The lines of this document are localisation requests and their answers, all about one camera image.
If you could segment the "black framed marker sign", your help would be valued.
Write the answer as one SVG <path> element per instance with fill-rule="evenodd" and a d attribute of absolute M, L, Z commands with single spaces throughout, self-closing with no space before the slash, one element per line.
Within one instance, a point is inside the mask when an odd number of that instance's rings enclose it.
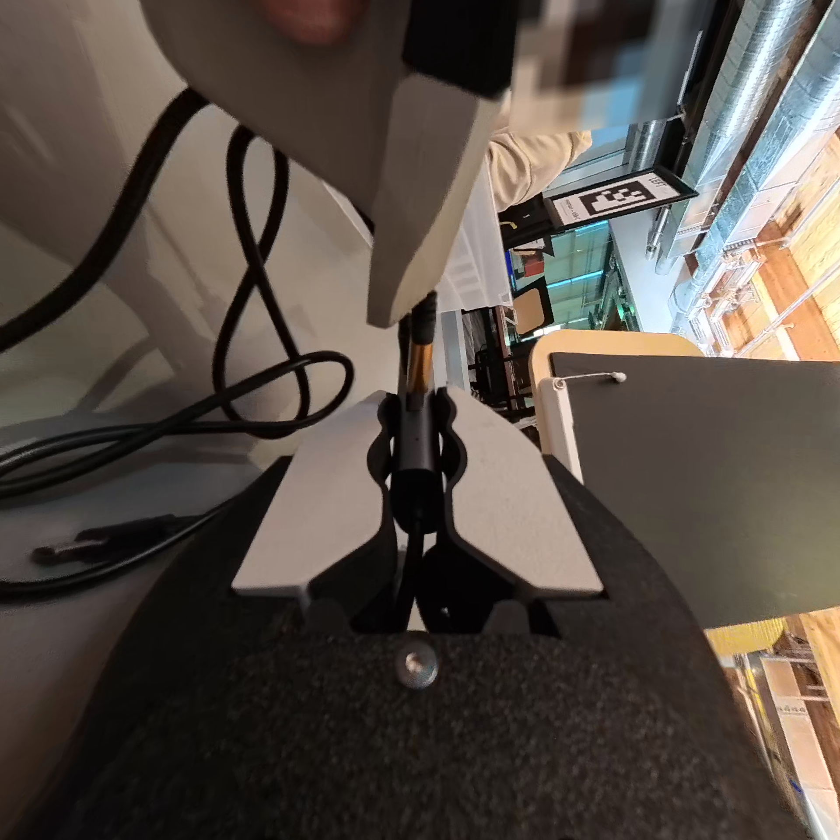
<path fill-rule="evenodd" d="M 698 196 L 673 172 L 661 165 L 621 175 L 566 194 L 545 198 L 555 232 L 567 232 L 646 209 L 692 201 Z"/>

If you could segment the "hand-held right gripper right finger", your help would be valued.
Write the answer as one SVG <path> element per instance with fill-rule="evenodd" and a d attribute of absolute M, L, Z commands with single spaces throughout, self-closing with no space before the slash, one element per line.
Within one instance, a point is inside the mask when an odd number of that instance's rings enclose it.
<path fill-rule="evenodd" d="M 433 402 L 440 520 L 418 572 L 432 634 L 558 634 L 556 602 L 588 602 L 604 584 L 550 464 L 514 426 L 465 391 Z"/>

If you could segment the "black cable orange plugs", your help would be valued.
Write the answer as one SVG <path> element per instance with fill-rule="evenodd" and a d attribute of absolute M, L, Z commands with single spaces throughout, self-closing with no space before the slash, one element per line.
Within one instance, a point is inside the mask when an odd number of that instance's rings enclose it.
<path fill-rule="evenodd" d="M 207 104 L 205 97 L 191 87 L 167 104 L 143 142 L 105 225 L 80 264 L 49 294 L 2 324 L 2 353 L 61 319 L 104 277 L 139 219 L 179 136 Z"/>

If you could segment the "person's left hand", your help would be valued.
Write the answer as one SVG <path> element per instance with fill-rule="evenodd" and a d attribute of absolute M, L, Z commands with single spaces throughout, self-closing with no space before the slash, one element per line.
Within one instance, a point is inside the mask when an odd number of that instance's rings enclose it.
<path fill-rule="evenodd" d="M 254 1 L 285 37 L 305 46 L 333 46 L 361 21 L 369 1 Z"/>

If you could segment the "grey desk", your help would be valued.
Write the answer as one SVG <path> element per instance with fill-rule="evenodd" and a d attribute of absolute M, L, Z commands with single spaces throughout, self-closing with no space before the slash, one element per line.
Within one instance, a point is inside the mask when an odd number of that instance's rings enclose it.
<path fill-rule="evenodd" d="M 138 2 L 2 2 L 2 322 L 54 289 L 102 229 L 184 82 Z M 188 126 L 108 274 L 64 318 L 2 355 L 2 452 L 96 426 L 158 421 L 211 394 L 211 359 L 245 269 L 228 205 L 235 122 Z M 370 328 L 370 250 L 294 164 L 267 272 L 303 352 L 347 354 L 345 407 L 396 380 L 396 331 Z M 247 487 L 301 432 L 174 437 L 95 474 L 2 503 L 2 576 L 28 578 L 39 538 L 201 513 Z M 90 591 L 2 605 L 2 838 L 49 781 L 105 661 L 173 552 Z"/>

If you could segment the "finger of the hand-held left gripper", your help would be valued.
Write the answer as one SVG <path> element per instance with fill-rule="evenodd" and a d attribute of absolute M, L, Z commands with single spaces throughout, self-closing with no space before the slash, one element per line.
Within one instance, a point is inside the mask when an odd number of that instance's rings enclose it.
<path fill-rule="evenodd" d="M 191 88 L 350 199 L 377 227 L 400 214 L 385 168 L 404 78 L 408 2 L 363 2 L 332 45 L 302 43 L 272 2 L 142 2 L 164 56 Z"/>
<path fill-rule="evenodd" d="M 418 72 L 397 84 L 373 203 L 372 327 L 392 327 L 437 287 L 499 109 Z"/>

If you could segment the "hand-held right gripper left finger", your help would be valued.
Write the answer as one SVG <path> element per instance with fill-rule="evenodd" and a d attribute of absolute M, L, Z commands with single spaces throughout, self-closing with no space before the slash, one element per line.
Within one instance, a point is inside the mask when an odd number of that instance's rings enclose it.
<path fill-rule="evenodd" d="M 328 600 L 356 625 L 393 597 L 398 547 L 386 485 L 392 456 L 378 391 L 299 444 L 233 579 L 238 595 Z"/>

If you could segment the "wood-framed black panel stand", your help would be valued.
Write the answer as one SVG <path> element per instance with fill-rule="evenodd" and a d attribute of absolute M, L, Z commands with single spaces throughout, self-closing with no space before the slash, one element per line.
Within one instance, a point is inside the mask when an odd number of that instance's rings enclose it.
<path fill-rule="evenodd" d="M 561 330 L 529 369 L 542 451 L 571 409 L 587 489 L 705 628 L 839 603 L 839 368 Z"/>

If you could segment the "silver round ventilation duct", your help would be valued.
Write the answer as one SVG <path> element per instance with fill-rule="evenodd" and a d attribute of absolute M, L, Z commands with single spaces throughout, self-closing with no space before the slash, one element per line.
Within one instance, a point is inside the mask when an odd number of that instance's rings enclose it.
<path fill-rule="evenodd" d="M 661 165 L 696 185 L 728 174 L 813 7 L 823 2 L 712 2 L 674 114 L 629 129 L 625 171 Z"/>

